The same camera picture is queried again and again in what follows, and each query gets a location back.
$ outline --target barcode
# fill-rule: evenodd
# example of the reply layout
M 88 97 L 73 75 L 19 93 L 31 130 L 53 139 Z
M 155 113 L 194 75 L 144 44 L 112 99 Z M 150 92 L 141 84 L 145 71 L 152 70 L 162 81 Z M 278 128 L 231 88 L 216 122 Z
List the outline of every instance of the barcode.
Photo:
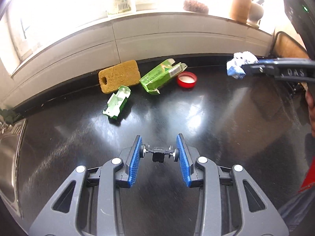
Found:
M 172 69 L 169 70 L 169 74 L 170 74 L 170 77 L 172 78 L 173 76 L 177 75 L 178 73 L 180 73 L 182 70 L 181 68 L 181 65 L 177 65 L 177 66 L 174 66 Z
M 129 9 L 129 4 L 128 3 L 121 3 L 118 4 L 118 10 L 119 11 L 124 11 Z

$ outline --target crumpled plastic wrapper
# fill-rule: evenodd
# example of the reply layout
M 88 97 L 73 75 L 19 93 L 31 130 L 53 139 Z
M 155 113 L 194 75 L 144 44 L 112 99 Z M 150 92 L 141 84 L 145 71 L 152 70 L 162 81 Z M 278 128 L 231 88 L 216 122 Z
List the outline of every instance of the crumpled plastic wrapper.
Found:
M 243 79 L 246 73 L 242 69 L 242 65 L 253 64 L 258 62 L 256 56 L 250 52 L 237 52 L 234 53 L 232 60 L 226 62 L 227 75 L 235 79 Z

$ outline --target bottle with label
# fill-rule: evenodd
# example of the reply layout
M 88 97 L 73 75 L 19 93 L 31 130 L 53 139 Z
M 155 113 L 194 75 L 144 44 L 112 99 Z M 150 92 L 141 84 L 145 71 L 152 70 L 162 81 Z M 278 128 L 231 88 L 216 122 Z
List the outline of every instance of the bottle with label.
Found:
M 134 12 L 136 12 L 136 5 L 133 0 L 111 0 L 107 10 L 109 18 Z

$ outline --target human hand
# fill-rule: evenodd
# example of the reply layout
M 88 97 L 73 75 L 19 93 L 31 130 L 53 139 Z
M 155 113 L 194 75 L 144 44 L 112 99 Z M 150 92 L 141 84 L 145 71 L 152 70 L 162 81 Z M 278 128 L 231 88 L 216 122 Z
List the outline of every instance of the human hand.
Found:
M 311 122 L 311 128 L 312 128 L 312 136 L 315 137 L 315 104 L 314 104 L 314 98 L 312 94 L 309 91 L 306 91 L 305 93 L 305 99 L 308 103 L 308 115 Z

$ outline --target blue gripper pad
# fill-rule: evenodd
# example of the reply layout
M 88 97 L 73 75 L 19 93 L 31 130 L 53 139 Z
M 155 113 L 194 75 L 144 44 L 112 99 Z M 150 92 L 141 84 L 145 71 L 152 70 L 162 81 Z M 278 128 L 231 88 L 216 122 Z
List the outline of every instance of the blue gripper pad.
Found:
M 189 163 L 188 163 L 184 146 L 183 146 L 183 143 L 179 134 L 177 135 L 177 138 L 176 138 L 176 144 L 177 144 L 177 148 L 179 149 L 179 163 L 181 166 L 183 180 L 186 183 L 186 185 L 190 187 L 192 180 L 190 178 Z
M 136 182 L 139 163 L 140 163 L 140 146 L 142 145 L 142 137 L 139 137 L 138 142 L 136 144 L 136 148 L 134 149 L 134 153 L 129 166 L 129 176 L 128 176 L 128 184 L 130 187 Z

